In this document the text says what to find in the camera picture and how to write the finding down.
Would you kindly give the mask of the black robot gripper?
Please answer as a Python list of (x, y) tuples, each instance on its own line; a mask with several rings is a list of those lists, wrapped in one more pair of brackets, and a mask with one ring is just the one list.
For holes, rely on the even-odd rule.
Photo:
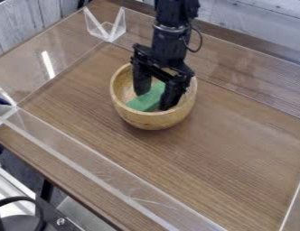
[(190, 87), (194, 71), (185, 64), (192, 37), (189, 25), (168, 27), (154, 25), (152, 46), (133, 45), (133, 88), (138, 96), (146, 94), (152, 87), (152, 77), (168, 82), (160, 99), (160, 110), (177, 106), (181, 96)]

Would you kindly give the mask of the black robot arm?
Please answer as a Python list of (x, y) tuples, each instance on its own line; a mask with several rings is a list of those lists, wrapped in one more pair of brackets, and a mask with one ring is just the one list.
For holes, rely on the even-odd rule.
[(152, 78), (165, 83), (158, 108), (177, 106), (190, 87), (193, 69), (185, 64), (188, 51), (198, 52), (202, 34), (193, 26), (198, 15), (198, 0), (156, 0), (152, 46), (133, 44), (133, 89), (138, 96), (152, 88)]

